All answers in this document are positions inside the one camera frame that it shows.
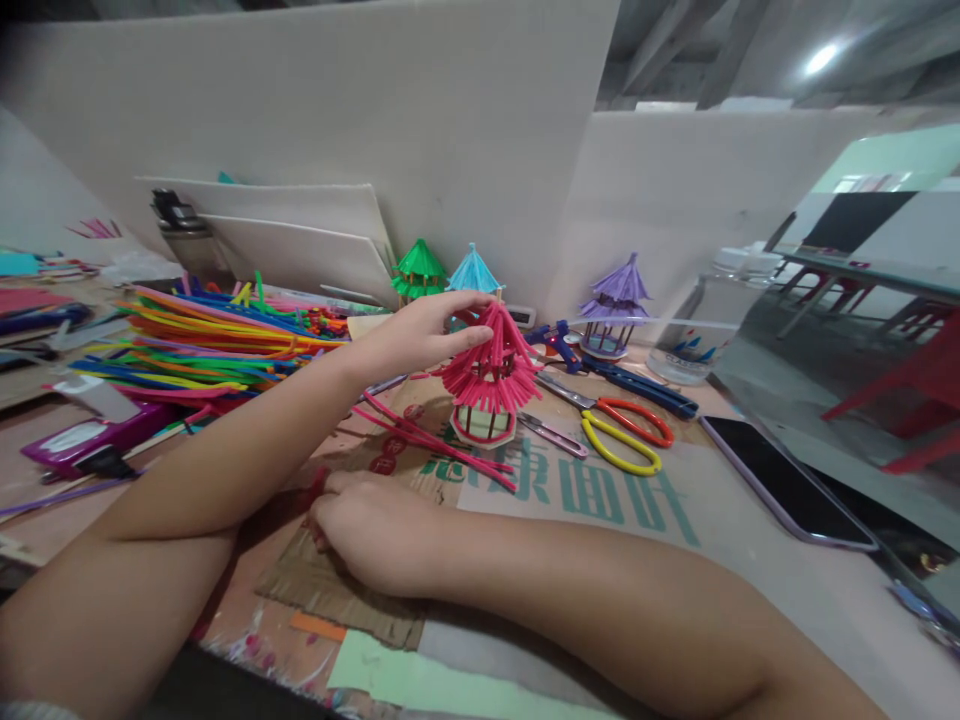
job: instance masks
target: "pipe cleaner pagoda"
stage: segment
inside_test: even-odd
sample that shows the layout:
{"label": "pipe cleaner pagoda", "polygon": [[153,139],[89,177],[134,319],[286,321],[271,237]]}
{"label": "pipe cleaner pagoda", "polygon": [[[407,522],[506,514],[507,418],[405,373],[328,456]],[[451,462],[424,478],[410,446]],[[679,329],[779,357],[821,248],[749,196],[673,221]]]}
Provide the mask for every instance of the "pipe cleaner pagoda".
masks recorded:
{"label": "pipe cleaner pagoda", "polygon": [[543,368],[531,355],[516,322],[503,303],[491,303],[477,325],[493,329],[493,338],[450,361],[440,377],[453,395],[450,423],[469,445],[493,448],[510,442],[517,430],[517,412],[534,397],[543,397],[534,376]]}
{"label": "pipe cleaner pagoda", "polygon": [[[591,288],[594,297],[580,306],[580,313],[585,318],[598,318],[598,321],[587,324],[587,331],[580,340],[580,349],[601,360],[619,360],[627,354],[627,343],[630,342],[633,329],[644,322],[631,318],[650,317],[640,304],[641,300],[652,298],[647,295],[637,269],[637,253],[630,253],[627,262],[598,280]],[[616,334],[615,328],[618,327],[620,332]]]}
{"label": "pipe cleaner pagoda", "polygon": [[400,273],[392,281],[393,289],[400,295],[400,307],[419,297],[443,292],[440,281],[447,277],[447,272],[423,238],[417,238],[394,270]]}
{"label": "pipe cleaner pagoda", "polygon": [[476,243],[470,243],[470,251],[464,256],[460,267],[450,278],[447,290],[478,290],[485,293],[497,294],[497,300],[503,292],[503,285],[490,272],[487,264],[477,252]]}

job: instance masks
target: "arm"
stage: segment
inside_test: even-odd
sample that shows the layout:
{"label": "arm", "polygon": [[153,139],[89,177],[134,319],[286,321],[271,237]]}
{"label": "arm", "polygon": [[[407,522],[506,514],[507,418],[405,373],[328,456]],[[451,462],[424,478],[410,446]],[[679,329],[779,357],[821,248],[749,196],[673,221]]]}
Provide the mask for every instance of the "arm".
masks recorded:
{"label": "arm", "polygon": [[441,508],[369,473],[334,473],[327,493],[311,516],[362,582],[524,625],[664,715],[884,717],[751,585],[698,555]]}
{"label": "arm", "polygon": [[442,335],[492,298],[419,300],[310,363],[166,456],[0,608],[3,699],[84,720],[126,717],[149,697],[222,573],[237,526],[313,453],[368,385],[489,339]]}

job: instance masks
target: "ceiling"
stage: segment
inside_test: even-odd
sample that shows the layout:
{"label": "ceiling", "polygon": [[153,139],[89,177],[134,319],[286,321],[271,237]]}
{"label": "ceiling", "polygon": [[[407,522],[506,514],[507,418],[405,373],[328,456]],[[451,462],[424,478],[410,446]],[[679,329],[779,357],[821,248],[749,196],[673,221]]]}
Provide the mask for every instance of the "ceiling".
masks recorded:
{"label": "ceiling", "polygon": [[[818,72],[818,51],[835,55]],[[957,0],[621,0],[598,109],[960,104]]]}

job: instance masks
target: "plastic bottle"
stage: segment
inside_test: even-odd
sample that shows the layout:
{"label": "plastic bottle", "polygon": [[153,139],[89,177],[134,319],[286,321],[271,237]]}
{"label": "plastic bottle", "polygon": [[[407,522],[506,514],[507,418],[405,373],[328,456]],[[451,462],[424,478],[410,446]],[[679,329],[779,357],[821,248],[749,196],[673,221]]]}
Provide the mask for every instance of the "plastic bottle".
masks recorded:
{"label": "plastic bottle", "polygon": [[[676,320],[690,320],[689,324],[667,326],[650,351],[647,366],[679,385],[706,380],[750,308],[770,287],[780,260],[774,253],[722,248],[713,259],[712,270],[700,275],[674,315]],[[733,327],[700,327],[698,322]]]}

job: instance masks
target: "glue gun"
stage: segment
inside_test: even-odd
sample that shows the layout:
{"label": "glue gun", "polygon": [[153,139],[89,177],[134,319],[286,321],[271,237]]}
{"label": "glue gun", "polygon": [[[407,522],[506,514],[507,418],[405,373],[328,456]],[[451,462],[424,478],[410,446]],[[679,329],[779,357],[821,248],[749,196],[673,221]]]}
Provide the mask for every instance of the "glue gun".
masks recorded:
{"label": "glue gun", "polygon": [[570,349],[570,346],[567,345],[563,339],[568,332],[570,332],[570,328],[567,326],[567,321],[557,320],[557,326],[555,328],[551,329],[549,325],[542,325],[528,332],[523,336],[523,339],[530,345],[543,343],[544,345],[552,347],[560,357],[563,358],[563,362],[567,366],[567,372],[572,375],[573,373],[580,372],[582,365],[580,358],[574,354],[573,350]]}

